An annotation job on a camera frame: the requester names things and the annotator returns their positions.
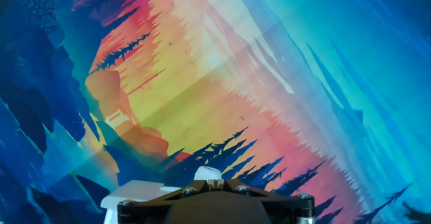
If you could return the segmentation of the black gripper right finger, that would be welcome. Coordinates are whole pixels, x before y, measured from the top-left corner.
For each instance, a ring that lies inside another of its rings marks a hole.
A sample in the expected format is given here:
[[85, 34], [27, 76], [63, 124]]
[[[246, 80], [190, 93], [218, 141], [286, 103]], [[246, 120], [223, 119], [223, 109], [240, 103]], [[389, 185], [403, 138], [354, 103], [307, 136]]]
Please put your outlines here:
[[216, 180], [215, 190], [228, 193], [216, 205], [222, 223], [314, 224], [315, 203], [310, 194], [282, 196], [240, 180]]

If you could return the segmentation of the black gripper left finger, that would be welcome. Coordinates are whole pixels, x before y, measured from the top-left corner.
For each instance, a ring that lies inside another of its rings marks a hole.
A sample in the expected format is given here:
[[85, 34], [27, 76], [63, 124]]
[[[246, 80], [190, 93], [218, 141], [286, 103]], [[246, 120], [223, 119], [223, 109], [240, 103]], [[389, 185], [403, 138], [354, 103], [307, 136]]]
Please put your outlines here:
[[133, 181], [121, 188], [127, 196], [117, 202], [117, 223], [166, 223], [175, 205], [215, 189], [216, 180], [208, 178], [193, 180], [184, 188]]

